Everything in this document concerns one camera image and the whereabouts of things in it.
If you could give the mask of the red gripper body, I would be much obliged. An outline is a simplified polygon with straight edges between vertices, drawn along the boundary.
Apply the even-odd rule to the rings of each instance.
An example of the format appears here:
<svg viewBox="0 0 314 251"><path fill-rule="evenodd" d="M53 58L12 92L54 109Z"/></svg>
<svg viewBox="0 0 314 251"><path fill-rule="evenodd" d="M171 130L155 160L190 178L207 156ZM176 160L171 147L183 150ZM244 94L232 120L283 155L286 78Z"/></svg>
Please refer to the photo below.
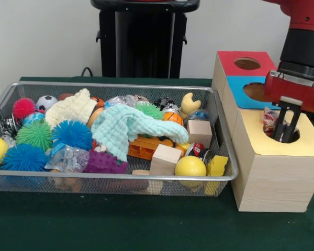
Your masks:
<svg viewBox="0 0 314 251"><path fill-rule="evenodd" d="M294 100L302 111L314 113L314 80L271 70L265 78L264 97L274 103Z"/></svg>

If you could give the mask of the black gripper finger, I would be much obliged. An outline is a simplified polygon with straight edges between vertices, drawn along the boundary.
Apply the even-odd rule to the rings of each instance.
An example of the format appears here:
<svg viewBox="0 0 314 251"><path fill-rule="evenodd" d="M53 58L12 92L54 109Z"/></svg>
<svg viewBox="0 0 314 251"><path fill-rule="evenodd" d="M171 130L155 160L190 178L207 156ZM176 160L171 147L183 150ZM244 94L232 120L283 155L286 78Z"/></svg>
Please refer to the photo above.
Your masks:
<svg viewBox="0 0 314 251"><path fill-rule="evenodd" d="M284 143L290 143L292 141L299 117L300 117L300 111L294 111L294 115L291 119L290 124L285 128Z"/></svg>
<svg viewBox="0 0 314 251"><path fill-rule="evenodd" d="M276 127L273 133L274 140L288 140L288 126L284 124L287 111L288 106L281 107L279 116L276 120Z"/></svg>

